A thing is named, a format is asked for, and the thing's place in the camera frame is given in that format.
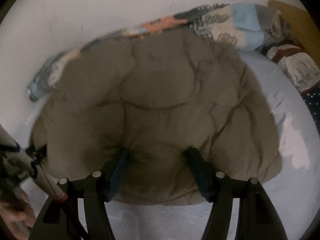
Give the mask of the light blue cloud bedsheet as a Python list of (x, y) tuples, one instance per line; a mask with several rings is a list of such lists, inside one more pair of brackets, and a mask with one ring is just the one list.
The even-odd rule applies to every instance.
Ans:
[(134, 159), (107, 206), (117, 239), (199, 239), (210, 204), (182, 152), (202, 157), (234, 179), (257, 177), (289, 239), (299, 239), (319, 210), (319, 133), (303, 99), (280, 68), (256, 52), (204, 64), (210, 96), (165, 108), (105, 103), (58, 121), (46, 104), (29, 140), (48, 145), (55, 177), (100, 168), (117, 146)]

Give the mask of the wooden headboard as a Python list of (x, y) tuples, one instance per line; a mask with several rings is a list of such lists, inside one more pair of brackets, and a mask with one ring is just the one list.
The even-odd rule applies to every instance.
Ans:
[(276, 0), (269, 0), (268, 6), (281, 12), (284, 20), (291, 26), (292, 38), (304, 47), (305, 52), (319, 67), (319, 30), (309, 13)]

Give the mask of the starry navy printed pillow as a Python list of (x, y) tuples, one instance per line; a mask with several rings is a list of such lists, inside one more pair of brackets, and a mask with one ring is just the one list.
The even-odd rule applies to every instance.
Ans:
[(300, 43), (285, 39), (264, 46), (261, 54), (276, 63), (298, 90), (319, 128), (319, 67)]

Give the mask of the olive green puffer jacket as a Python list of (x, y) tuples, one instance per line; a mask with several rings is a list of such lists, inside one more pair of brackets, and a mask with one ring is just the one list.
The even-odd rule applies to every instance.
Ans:
[(46, 147), (46, 172), (70, 180), (128, 149), (133, 157), (115, 197), (126, 204), (203, 202), (183, 160), (189, 147), (234, 179), (264, 183), (282, 168), (256, 76), (232, 46), (188, 29), (102, 39), (74, 52), (30, 142)]

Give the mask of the patchwork cartoon rolled blanket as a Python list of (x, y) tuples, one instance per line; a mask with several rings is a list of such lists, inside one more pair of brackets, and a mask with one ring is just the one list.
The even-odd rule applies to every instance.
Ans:
[(36, 102), (54, 90), (66, 64), (87, 48), (109, 39), (145, 37), (176, 28), (190, 28), (197, 36), (251, 51), (288, 37), (290, 25), (277, 9), (255, 3), (213, 4), (111, 32), (87, 45), (49, 57), (27, 85), (27, 95)]

